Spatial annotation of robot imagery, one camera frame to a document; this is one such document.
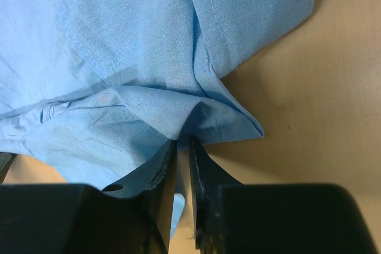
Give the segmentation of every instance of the black object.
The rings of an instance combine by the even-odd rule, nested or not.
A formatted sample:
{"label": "black object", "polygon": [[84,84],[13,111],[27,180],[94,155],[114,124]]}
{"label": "black object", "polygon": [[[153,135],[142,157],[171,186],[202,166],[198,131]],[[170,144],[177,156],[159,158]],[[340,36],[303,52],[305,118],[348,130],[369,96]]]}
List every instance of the black object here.
{"label": "black object", "polygon": [[[343,188],[244,186],[198,139],[189,149],[202,254],[377,253]],[[168,253],[175,176],[176,143],[168,141],[102,192],[83,184],[0,186],[0,253]],[[141,189],[130,187],[137,182]]]}
{"label": "black object", "polygon": [[[136,182],[141,190],[131,187]],[[176,142],[168,141],[103,192],[85,184],[2,185],[0,253],[167,253],[175,183]]]}
{"label": "black object", "polygon": [[0,184],[4,181],[15,157],[15,154],[0,153]]}

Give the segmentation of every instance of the light blue fabric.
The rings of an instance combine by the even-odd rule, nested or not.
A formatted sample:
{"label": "light blue fabric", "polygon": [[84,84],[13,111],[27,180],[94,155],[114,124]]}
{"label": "light blue fabric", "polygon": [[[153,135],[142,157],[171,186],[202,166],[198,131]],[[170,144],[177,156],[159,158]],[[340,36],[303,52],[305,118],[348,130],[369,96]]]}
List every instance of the light blue fabric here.
{"label": "light blue fabric", "polygon": [[313,2],[0,0],[0,151],[101,189],[168,138],[261,137],[220,78]]}

